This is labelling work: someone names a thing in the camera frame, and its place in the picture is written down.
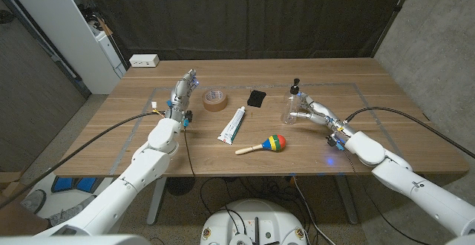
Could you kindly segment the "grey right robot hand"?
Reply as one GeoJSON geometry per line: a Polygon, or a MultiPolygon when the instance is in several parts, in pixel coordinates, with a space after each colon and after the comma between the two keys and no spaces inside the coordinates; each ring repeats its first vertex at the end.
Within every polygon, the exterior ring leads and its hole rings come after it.
{"type": "Polygon", "coordinates": [[[308,94],[301,94],[300,109],[305,109],[306,112],[290,112],[289,115],[293,119],[306,118],[313,123],[325,125],[330,129],[339,139],[347,141],[355,133],[347,122],[340,120],[328,107],[316,102],[308,94]]]}

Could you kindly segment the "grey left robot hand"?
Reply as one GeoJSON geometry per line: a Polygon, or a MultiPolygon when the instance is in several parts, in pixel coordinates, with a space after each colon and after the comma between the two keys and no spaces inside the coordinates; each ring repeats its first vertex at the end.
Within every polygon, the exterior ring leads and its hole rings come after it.
{"type": "Polygon", "coordinates": [[[192,91],[198,85],[196,70],[191,69],[177,82],[175,88],[171,91],[170,103],[168,104],[165,118],[181,122],[184,113],[188,109],[192,91]]]}

